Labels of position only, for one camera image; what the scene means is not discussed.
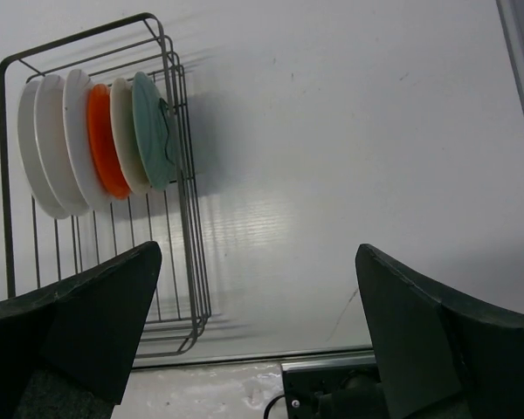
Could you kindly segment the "orange plate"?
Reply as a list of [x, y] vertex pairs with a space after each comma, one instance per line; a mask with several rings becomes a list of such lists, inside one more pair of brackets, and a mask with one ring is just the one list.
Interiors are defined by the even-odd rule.
[[114, 146], [107, 85], [97, 84], [88, 94], [86, 119], [91, 154], [100, 182], [108, 194], [123, 200], [129, 196], [130, 188]]

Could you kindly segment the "green plate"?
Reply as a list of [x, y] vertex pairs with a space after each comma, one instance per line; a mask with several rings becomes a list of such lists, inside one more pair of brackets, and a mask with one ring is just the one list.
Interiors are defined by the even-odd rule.
[[163, 191], [176, 179], [178, 130], [173, 100], [137, 72], [132, 86], [134, 130], [143, 168], [152, 188]]

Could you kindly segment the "white plate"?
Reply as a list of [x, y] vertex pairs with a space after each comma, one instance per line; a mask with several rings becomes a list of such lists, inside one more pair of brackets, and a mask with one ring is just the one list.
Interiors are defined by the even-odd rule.
[[55, 74], [38, 82], [34, 104], [34, 128], [38, 155], [45, 178], [61, 208], [68, 216], [87, 213], [67, 150], [63, 121], [64, 79]]
[[62, 107], [65, 141], [72, 171], [86, 204], [91, 210], [107, 210], [110, 195], [94, 165], [87, 131], [87, 100], [94, 83], [80, 69], [71, 70], [63, 88]]

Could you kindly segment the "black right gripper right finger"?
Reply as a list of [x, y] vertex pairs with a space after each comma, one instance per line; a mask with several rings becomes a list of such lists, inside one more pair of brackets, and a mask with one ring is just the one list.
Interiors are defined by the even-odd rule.
[[391, 417], [524, 418], [524, 314], [370, 244], [355, 270]]

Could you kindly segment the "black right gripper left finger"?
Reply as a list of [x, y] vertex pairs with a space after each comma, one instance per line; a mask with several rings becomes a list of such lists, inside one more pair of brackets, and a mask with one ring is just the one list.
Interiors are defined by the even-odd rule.
[[0, 301], [0, 418], [109, 418], [155, 293], [155, 241]]

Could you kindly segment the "white plate outermost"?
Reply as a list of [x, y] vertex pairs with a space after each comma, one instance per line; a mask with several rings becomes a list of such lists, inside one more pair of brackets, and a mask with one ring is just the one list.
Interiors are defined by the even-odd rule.
[[38, 85], [38, 80], [27, 83], [17, 103], [17, 144], [20, 161], [32, 197], [41, 210], [52, 218], [65, 219], [69, 214], [52, 193], [38, 153], [34, 128], [34, 104]]

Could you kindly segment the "black base mount right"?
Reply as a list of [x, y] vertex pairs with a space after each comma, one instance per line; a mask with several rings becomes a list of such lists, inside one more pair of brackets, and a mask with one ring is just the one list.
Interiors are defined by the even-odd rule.
[[283, 390], [265, 406], [269, 418], [279, 402], [288, 418], [388, 418], [376, 357], [366, 351], [280, 363]]

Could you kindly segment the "cream plate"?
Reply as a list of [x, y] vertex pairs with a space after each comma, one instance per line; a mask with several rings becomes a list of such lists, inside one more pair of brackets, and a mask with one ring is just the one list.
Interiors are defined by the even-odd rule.
[[133, 193], [145, 195], [151, 189], [151, 184], [137, 146], [132, 86], [124, 78], [117, 78], [111, 85], [110, 118], [114, 147], [124, 179]]

